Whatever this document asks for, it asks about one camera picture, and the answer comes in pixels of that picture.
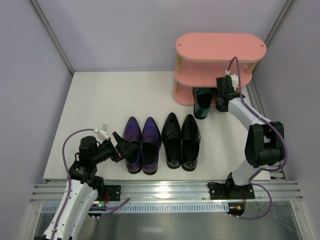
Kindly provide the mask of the green metallic shoe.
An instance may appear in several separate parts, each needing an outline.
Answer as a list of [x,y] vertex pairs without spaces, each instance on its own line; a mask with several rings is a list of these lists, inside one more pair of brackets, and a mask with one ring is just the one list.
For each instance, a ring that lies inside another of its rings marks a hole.
[[207,87],[194,87],[192,94],[194,99],[193,115],[196,119],[203,120],[210,111],[213,89]]

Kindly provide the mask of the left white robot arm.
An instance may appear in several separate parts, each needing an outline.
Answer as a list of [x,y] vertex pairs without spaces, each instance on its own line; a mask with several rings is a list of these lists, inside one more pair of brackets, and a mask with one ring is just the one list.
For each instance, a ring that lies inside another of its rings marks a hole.
[[96,175],[97,165],[108,159],[117,163],[138,150],[139,146],[113,132],[117,144],[109,137],[99,143],[94,136],[80,140],[73,164],[66,166],[67,183],[51,223],[42,240],[76,240],[94,201],[106,194],[105,182]]

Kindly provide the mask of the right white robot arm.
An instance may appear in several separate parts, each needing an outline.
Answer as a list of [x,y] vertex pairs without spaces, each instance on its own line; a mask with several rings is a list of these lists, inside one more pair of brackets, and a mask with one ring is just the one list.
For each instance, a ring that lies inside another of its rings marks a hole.
[[247,130],[245,160],[225,180],[228,197],[240,199],[261,171],[271,172],[268,167],[287,160],[284,125],[264,118],[248,105],[244,95],[234,89],[231,76],[216,79],[215,107],[220,112],[232,114]]

